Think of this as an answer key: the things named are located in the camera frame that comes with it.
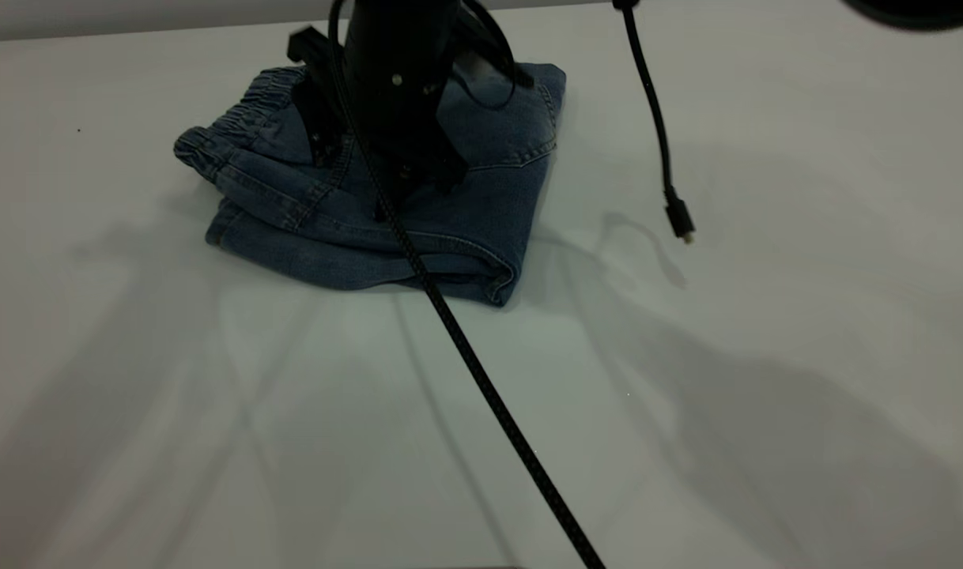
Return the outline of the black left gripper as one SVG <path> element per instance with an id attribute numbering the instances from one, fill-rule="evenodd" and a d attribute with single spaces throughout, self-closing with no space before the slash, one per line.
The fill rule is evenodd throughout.
<path id="1" fill-rule="evenodd" d="M 438 119 L 452 72 L 459 1 L 356 1 L 346 36 L 346 84 L 376 172 L 374 220 L 398 213 L 421 184 L 449 195 L 466 159 Z"/>

